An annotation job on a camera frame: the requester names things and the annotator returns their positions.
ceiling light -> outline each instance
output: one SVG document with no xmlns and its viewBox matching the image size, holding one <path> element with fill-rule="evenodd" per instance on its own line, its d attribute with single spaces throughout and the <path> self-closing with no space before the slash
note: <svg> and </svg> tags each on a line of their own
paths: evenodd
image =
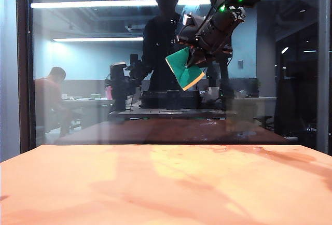
<svg viewBox="0 0 332 225">
<path fill-rule="evenodd" d="M 55 38 L 55 42 L 113 42 L 143 41 L 142 37 L 94 37 L 94 38 Z"/>
<path fill-rule="evenodd" d="M 181 6 L 209 5 L 210 0 L 179 0 Z M 128 1 L 77 1 L 77 2 L 52 2 L 31 3 L 31 8 L 80 8 L 80 7 L 120 7 L 120 6 L 157 6 L 155 0 L 128 0 Z"/>
<path fill-rule="evenodd" d="M 283 49 L 283 51 L 281 53 L 282 54 L 285 53 L 288 49 L 289 49 L 289 47 L 286 47 L 285 49 Z"/>
<path fill-rule="evenodd" d="M 316 50 L 305 50 L 304 52 L 317 52 Z"/>
</svg>

man in orange shirt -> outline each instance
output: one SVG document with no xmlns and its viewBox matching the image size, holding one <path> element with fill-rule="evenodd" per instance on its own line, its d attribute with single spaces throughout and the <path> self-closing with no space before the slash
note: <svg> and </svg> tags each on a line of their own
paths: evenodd
<svg viewBox="0 0 332 225">
<path fill-rule="evenodd" d="M 45 78 L 35 80 L 36 126 L 43 133 L 60 127 L 60 136 L 69 132 L 71 112 L 63 107 L 60 84 L 66 72 L 60 67 L 52 68 Z"/>
</svg>

glass window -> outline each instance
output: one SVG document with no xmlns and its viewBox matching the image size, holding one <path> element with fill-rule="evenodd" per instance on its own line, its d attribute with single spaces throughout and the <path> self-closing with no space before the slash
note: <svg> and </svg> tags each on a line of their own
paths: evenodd
<svg viewBox="0 0 332 225">
<path fill-rule="evenodd" d="M 37 145 L 316 148 L 319 0 L 251 1 L 32 0 Z"/>
</svg>

green led light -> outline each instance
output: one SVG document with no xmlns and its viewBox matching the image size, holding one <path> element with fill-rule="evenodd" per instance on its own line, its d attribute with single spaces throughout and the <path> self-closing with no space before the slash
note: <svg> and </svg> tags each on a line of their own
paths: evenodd
<svg viewBox="0 0 332 225">
<path fill-rule="evenodd" d="M 225 5 L 223 5 L 223 6 L 221 6 L 220 8 L 219 8 L 219 11 L 221 11 L 221 12 L 224 12 L 226 10 L 226 6 Z"/>
</svg>

tabletop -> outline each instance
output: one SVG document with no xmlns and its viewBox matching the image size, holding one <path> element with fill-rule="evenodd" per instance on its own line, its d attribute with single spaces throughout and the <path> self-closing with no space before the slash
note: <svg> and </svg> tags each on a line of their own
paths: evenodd
<svg viewBox="0 0 332 225">
<path fill-rule="evenodd" d="M 250 122 L 149 119 L 102 122 L 62 137 L 57 145 L 90 144 L 287 144 Z"/>
<path fill-rule="evenodd" d="M 332 157 L 302 146 L 40 146 L 0 164 L 1 224 L 331 224 Z"/>
<path fill-rule="evenodd" d="M 112 105 L 115 100 L 107 100 L 106 98 L 90 99 L 81 98 L 76 100 L 63 100 L 64 106 L 71 107 L 99 107 L 103 105 Z"/>
<path fill-rule="evenodd" d="M 126 111 L 113 111 L 109 114 L 110 118 L 226 118 L 235 115 L 231 111 L 222 111 L 214 109 L 148 109 L 133 108 Z"/>
</svg>

